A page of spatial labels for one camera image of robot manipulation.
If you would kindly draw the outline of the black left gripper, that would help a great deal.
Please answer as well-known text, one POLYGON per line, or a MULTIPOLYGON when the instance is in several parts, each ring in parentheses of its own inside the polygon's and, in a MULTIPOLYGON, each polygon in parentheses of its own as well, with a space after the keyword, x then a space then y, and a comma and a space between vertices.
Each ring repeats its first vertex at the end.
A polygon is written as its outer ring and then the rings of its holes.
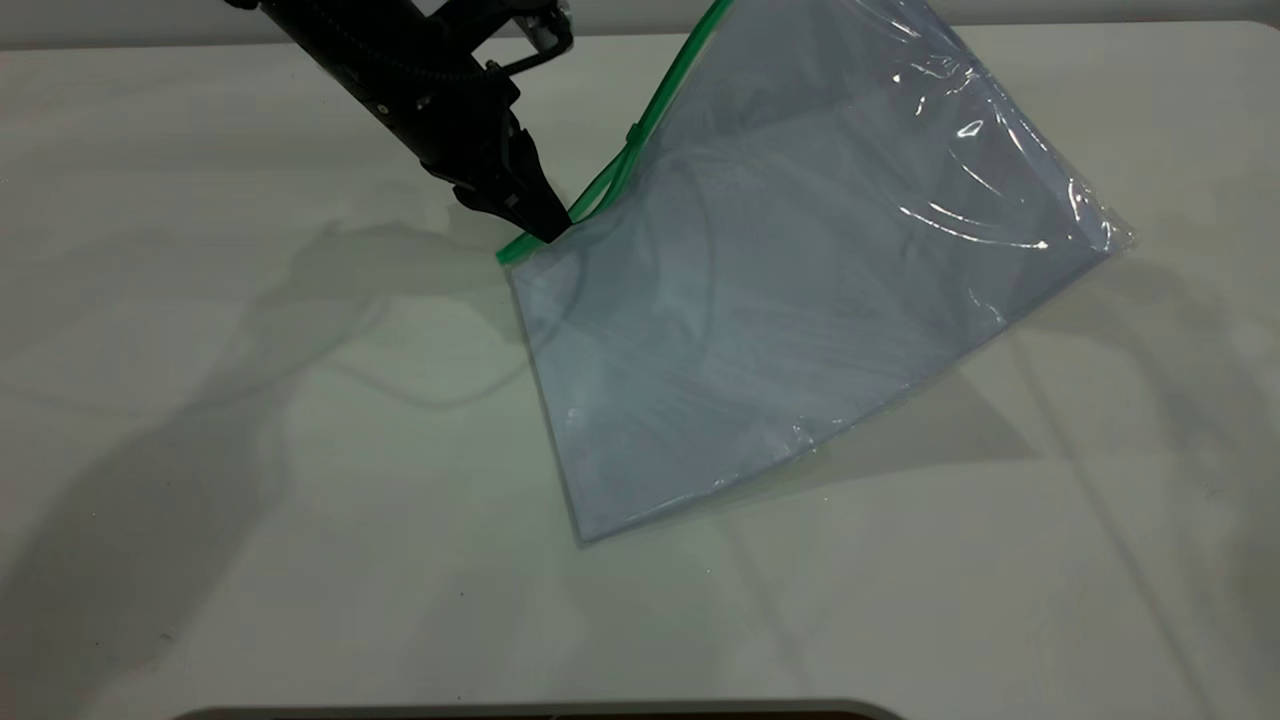
POLYGON ((541 168, 532 136, 513 105, 520 91, 497 61, 413 76, 415 109, 430 122, 428 172, 452 184, 456 199, 550 243, 571 225, 541 168))

